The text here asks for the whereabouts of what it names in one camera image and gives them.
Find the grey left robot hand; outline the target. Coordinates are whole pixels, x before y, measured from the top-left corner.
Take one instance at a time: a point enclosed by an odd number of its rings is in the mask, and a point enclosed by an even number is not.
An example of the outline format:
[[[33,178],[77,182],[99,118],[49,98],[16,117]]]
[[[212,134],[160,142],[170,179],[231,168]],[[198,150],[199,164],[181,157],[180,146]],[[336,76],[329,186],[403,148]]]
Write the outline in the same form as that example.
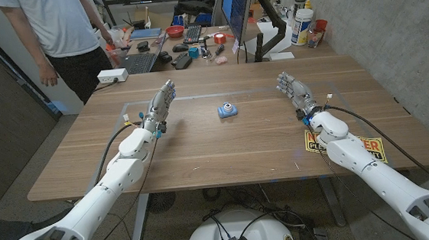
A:
[[[155,135],[158,131],[166,133],[166,118],[169,113],[168,110],[170,105],[175,97],[175,84],[171,79],[169,79],[148,103],[146,115],[142,122],[143,129],[146,129]]]

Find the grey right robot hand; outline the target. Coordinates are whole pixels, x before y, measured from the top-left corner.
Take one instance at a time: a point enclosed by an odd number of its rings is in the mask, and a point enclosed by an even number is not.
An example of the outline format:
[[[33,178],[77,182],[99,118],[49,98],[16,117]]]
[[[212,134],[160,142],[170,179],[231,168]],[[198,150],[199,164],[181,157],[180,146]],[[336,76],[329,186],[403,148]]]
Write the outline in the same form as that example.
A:
[[[297,119],[312,119],[323,107],[318,105],[310,88],[286,72],[278,74],[277,89],[285,94],[296,108]]]

